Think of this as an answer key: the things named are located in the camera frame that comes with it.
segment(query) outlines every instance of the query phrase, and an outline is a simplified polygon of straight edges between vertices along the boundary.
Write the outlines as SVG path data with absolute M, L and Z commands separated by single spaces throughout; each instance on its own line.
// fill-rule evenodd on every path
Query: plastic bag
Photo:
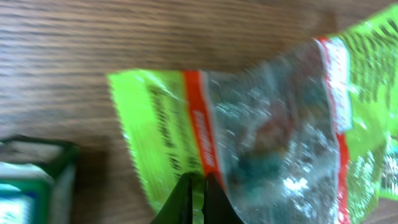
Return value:
M 392 6 L 242 74 L 111 74 L 150 205 L 159 211 L 182 174 L 212 172 L 246 223 L 361 222 L 389 188 L 382 172 L 398 134 L 397 17 Z M 193 197 L 201 223 L 203 186 Z

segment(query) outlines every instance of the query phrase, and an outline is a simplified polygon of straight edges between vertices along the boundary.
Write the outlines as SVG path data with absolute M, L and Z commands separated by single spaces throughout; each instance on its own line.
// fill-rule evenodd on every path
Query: green box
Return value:
M 77 155 L 67 141 L 1 140 L 0 223 L 69 223 Z

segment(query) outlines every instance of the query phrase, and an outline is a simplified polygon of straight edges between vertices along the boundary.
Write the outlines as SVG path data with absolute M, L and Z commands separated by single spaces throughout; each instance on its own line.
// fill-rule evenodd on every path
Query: wood grain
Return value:
M 74 223 L 149 223 L 105 73 L 238 70 L 391 2 L 0 0 L 0 136 L 82 146 Z M 366 223 L 398 223 L 396 208 L 382 201 Z

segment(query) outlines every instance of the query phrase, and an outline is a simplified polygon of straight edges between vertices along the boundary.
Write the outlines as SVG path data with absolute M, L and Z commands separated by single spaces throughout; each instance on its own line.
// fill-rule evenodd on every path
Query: red stripe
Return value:
M 210 114 L 206 98 L 202 94 L 205 90 L 204 80 L 199 71 L 184 71 L 185 86 L 189 113 L 193 124 L 195 139 L 201 155 L 205 175 L 214 173 L 221 186 L 224 187 L 220 174 L 220 166 L 216 156 L 215 140 L 213 139 L 213 126 L 210 123 Z
M 325 73 L 325 83 L 326 83 L 326 88 L 327 92 L 329 95 L 330 103 L 331 103 L 331 110 L 332 110 L 332 115 L 333 115 L 333 122 L 332 122 L 332 127 L 333 130 L 336 133 L 336 124 L 335 124 L 335 118 L 336 118 L 336 103 L 335 100 L 331 94 L 331 86 L 330 86 L 330 79 L 328 75 L 328 69 L 331 64 L 330 57 L 328 54 L 328 49 L 325 45 L 325 42 L 330 42 L 330 39 L 328 37 L 320 37 L 318 39 L 320 43 L 322 44 L 323 47 L 323 52 L 325 53 L 325 60 L 326 60 L 326 73 Z M 338 205 L 339 205 L 339 210 L 338 210 L 338 219 L 340 224 L 350 224 L 351 220 L 349 218 L 349 211 L 348 211 L 348 189 L 347 189 L 347 172 L 348 172 L 348 163 L 349 163 L 349 154 L 348 154 L 348 147 L 345 139 L 345 135 L 343 134 L 337 134 L 336 133 L 336 140 L 338 142 L 339 150 L 340 150 L 340 170 L 338 174 Z
M 349 154 L 344 134 L 337 134 L 337 141 L 340 147 L 340 171 L 338 173 L 338 201 L 339 201 L 339 222 L 341 224 L 349 224 L 349 211 L 347 207 L 348 189 L 347 189 L 347 172 Z

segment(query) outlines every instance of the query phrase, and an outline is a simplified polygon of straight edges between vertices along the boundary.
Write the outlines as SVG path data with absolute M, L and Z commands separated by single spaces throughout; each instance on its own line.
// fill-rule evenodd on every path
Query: crinkled plastic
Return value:
M 394 5 L 240 74 L 111 74 L 150 205 L 186 172 L 215 173 L 246 223 L 360 223 L 396 195 L 397 51 Z

